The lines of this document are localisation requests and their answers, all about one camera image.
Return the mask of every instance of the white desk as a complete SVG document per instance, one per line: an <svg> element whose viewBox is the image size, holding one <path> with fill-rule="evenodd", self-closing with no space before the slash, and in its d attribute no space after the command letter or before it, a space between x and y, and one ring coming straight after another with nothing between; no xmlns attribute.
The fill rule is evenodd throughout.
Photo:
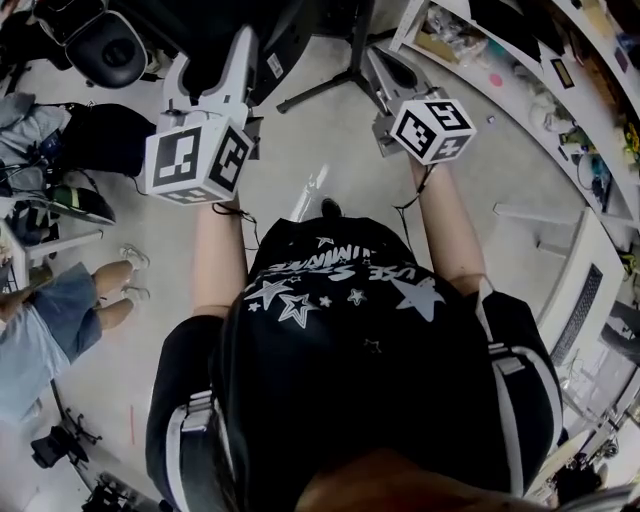
<svg viewBox="0 0 640 512"><path fill-rule="evenodd" d="M4 220L0 220L0 231L7 234L11 246L11 266L18 290L29 286L29 267L33 260L43 258L54 252L60 252L71 247L93 242L94 240L100 240L104 236L104 232L101 229L96 229L83 235L60 238L53 242L24 247Z"/></svg>

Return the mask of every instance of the tripod stand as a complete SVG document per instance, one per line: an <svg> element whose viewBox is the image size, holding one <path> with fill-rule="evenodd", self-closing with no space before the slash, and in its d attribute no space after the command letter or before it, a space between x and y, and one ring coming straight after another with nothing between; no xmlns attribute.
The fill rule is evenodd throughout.
<svg viewBox="0 0 640 512"><path fill-rule="evenodd" d="M348 38L347 40L351 42L351 62L349 63L349 67L346 71L342 73L338 73L331 80L324 82L320 85L316 85L315 87L305 91L303 93L294 96L291 99L288 99L278 105L276 108L278 112L281 114L286 114L290 108L299 105L303 101L307 101L318 94L321 94L329 89L333 89L334 87L338 87L339 85L345 84L347 82L355 83L362 91L371 98L371 101L380 109L381 112L385 112L386 109L382 104L382 101L376 93L374 92L371 84L367 81L367 79L362 75L362 58L364 57L364 51L367 45L371 43L375 43L376 41L381 41L383 39L387 39L388 37L392 37L395 29L388 30L381 34L374 34L371 36L367 36L367 31L369 30L369 25L371 24L371 16L373 15L373 7L375 0L362 0L359 2L358 10L356 14L356 23L355 29L352 38Z"/></svg>

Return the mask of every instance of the floor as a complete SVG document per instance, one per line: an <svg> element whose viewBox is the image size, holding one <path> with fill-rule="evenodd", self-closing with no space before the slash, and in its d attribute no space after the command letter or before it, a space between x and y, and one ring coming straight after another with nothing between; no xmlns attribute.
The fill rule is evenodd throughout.
<svg viewBox="0 0 640 512"><path fill-rule="evenodd" d="M285 82L256 110L265 116L261 160L246 169L240 196L243 208L258 219L260 236L278 218L289 217L309 176L324 165L330 172L323 193L334 197L347 214L372 217L404 236L392 205L413 195L406 156L381 158L371 132L376 110L365 95L355 86L343 85L287 115L275 110L283 99L332 77L347 60L345 43L313 39ZM499 108L437 65L426 59L420 62L434 83L460 99L478 128L476 139L453 168L484 247L490 278L498 289L526 300L536 314L562 260L535 250L539 226L499 219L493 205L579 209L582 198L553 160ZM119 91L87 88L74 70L61 73L47 62L37 62L19 88L35 93L41 103L121 103L155 121L161 84L138 82ZM492 124L487 122L489 116L495 116ZM65 404L84 413L89 429L103 436L105 464L154 497L145 476L145 423L162 341L190 312L194 211L140 197L120 176L96 179L118 224L108 229L104 240L61 254L55 269L77 261L96 269L117 259L118 247L131 242L151 258L151 267L136 277L136 284L147 287L152 300L121 328L105 334L59 379L59 386ZM408 212L407 220L416 256L428 265L417 209ZM79 222L66 226L67 233L90 229ZM245 238L253 246L250 228ZM22 510L27 495L22 493L22 501L8 504L7 510Z"/></svg>

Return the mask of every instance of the denim shorts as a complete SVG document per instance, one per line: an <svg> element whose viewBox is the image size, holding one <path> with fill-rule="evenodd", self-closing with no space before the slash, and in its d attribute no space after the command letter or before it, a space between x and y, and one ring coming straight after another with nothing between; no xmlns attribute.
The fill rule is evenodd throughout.
<svg viewBox="0 0 640 512"><path fill-rule="evenodd" d="M93 309L98 304L96 286L82 263L38 288L32 302L70 363L102 337Z"/></svg>

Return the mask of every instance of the sticker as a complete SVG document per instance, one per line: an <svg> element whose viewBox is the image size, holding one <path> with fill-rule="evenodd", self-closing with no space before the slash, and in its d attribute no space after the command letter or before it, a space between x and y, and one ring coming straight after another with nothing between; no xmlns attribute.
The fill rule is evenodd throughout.
<svg viewBox="0 0 640 512"><path fill-rule="evenodd" d="M278 60L278 57L276 57L275 53L272 53L271 57L267 59L267 64L269 64L271 72L276 78L280 78L284 74L284 70L282 69L280 61Z"/></svg>

